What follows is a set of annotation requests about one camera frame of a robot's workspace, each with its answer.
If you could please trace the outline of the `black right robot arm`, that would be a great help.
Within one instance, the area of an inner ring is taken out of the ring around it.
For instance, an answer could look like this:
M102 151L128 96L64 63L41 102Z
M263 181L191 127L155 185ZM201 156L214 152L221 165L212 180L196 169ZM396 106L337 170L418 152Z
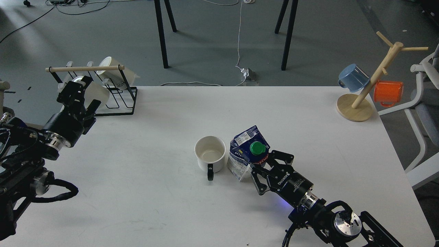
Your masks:
M259 195L275 192L293 207L288 218L292 222L285 231L283 247L289 246L295 230L312 228L326 244L346 247L348 242L362 236L368 247L401 247L370 213L353 212L344 201L327 204L312 193L313 183L292 167L294 156L273 150L260 164L249 163L251 176Z

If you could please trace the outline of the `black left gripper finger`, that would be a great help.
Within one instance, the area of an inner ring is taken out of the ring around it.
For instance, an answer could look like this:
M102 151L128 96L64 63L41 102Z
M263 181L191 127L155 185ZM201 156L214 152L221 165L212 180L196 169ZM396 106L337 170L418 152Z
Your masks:
M63 88L57 96L57 102L64 106L72 106L81 103L85 105L85 90L93 82L89 76L79 76L64 83Z
M86 120L92 119L95 117L96 111L101 105L101 101L97 99L93 99L89 106L86 108Z

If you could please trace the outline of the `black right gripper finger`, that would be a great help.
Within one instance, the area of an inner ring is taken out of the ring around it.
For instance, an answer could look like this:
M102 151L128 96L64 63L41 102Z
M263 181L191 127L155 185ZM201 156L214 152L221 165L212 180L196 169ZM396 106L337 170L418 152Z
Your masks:
M260 196L264 195L266 192L275 192L275 190L268 184L263 184L259 177L264 178L268 182L268 178L272 177L271 169L273 166L269 164L250 164L251 167L251 178L257 192Z
M272 150L268 154L266 164L269 168L264 168L266 172L295 172L292 166L294 155Z

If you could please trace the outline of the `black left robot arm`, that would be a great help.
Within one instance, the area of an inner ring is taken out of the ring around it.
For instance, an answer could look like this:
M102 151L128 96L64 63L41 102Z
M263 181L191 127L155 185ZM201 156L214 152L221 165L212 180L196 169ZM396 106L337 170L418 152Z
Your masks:
M38 130L13 117L1 123L1 240L16 233L17 221L30 203L53 203L78 194L70 182L56 179L45 168L63 147L71 148L96 122L101 101L85 107L89 76L66 83L57 97L63 109Z

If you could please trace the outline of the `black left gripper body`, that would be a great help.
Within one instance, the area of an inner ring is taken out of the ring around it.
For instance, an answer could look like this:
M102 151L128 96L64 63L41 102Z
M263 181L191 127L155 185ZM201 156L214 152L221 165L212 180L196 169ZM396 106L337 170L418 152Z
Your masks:
M81 103L63 105L61 111L54 114L43 126L46 145L54 149L71 148L81 135L90 130L95 121L95 117L86 120L86 108Z

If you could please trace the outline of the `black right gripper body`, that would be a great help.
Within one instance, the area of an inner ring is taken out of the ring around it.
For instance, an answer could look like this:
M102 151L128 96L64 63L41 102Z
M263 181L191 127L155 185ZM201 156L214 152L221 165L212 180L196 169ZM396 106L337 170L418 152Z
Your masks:
M303 204L305 195L314 185L295 171L292 166L273 166L265 172L268 190L279 195L280 198L294 208Z

